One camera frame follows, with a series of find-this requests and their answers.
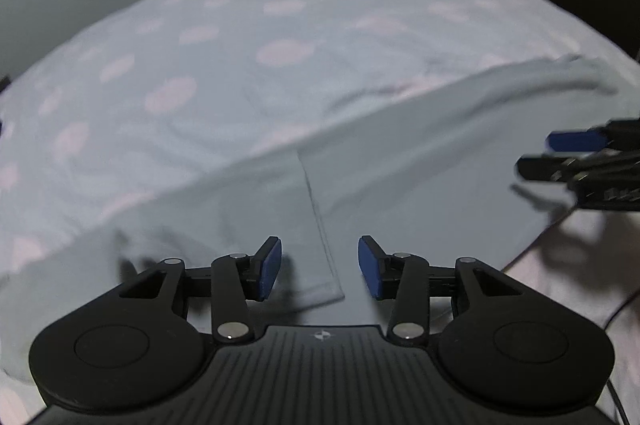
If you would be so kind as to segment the light grey garment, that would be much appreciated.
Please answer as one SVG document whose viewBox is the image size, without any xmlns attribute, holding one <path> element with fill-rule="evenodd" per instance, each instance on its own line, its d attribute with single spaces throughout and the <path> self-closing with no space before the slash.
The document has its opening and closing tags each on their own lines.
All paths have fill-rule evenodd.
<svg viewBox="0 0 640 425">
<path fill-rule="evenodd" d="M 493 68 L 129 208 L 2 280 L 1 370 L 28 381 L 35 336 L 140 266 L 207 266 L 272 235 L 284 264 L 267 311 L 318 306 L 333 323 L 375 318 L 357 273 L 363 234 L 434 263 L 509 265 L 572 205 L 522 186 L 516 160 L 553 130 L 624 113 L 633 94 L 600 59 Z"/>
</svg>

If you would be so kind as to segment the polka dot bed sheet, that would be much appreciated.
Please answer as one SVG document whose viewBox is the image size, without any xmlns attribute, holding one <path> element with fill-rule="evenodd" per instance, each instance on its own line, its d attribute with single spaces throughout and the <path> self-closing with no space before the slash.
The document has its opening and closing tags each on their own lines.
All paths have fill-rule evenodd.
<svg viewBox="0 0 640 425">
<path fill-rule="evenodd" d="M 638 64 L 546 0 L 142 0 L 3 94 L 1 282 L 235 163 L 493 68 L 574 58 L 605 61 L 634 89 L 613 118 L 638 114 Z M 636 421 L 639 218 L 568 197 L 498 268 L 608 330 Z M 1 370 L 3 423 L 42 407 L 30 375 Z"/>
</svg>

